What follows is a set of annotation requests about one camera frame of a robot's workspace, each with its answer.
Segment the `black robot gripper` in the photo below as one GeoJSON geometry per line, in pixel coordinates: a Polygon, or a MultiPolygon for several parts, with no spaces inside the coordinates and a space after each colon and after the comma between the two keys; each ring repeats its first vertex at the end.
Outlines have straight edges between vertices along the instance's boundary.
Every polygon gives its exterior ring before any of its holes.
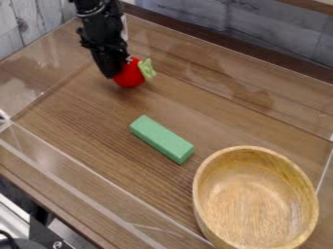
{"type": "Polygon", "coordinates": [[[123,23],[121,14],[101,12],[82,18],[83,26],[76,29],[81,45],[90,50],[103,75],[113,79],[122,70],[129,56],[127,44],[121,36],[123,23]]]}

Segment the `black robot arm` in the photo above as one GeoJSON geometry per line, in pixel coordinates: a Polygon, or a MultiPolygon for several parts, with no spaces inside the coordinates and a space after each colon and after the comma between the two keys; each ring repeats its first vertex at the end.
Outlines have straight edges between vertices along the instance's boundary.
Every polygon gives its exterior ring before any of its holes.
{"type": "Polygon", "coordinates": [[[123,9],[119,0],[70,0],[82,26],[76,29],[81,45],[90,50],[103,75],[113,79],[129,58],[122,37],[123,9]]]}

